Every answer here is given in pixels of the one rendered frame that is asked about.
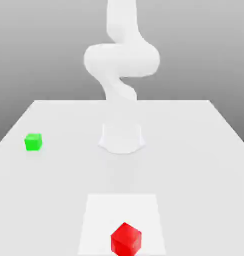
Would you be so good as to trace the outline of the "small green cube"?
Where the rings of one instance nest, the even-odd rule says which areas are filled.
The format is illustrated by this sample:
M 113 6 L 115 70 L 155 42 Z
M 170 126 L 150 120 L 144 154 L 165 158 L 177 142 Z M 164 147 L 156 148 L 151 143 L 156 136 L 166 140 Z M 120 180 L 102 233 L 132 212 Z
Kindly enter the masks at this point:
M 42 146 L 42 135 L 40 133 L 29 133 L 24 138 L 27 151 L 38 151 Z

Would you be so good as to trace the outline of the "small red cube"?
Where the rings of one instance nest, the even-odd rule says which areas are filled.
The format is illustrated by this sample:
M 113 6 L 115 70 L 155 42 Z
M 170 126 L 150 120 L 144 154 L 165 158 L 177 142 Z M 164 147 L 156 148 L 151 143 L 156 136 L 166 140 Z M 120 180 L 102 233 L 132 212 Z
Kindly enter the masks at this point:
M 110 236 L 111 252 L 117 256 L 135 256 L 141 245 L 142 232 L 125 222 Z

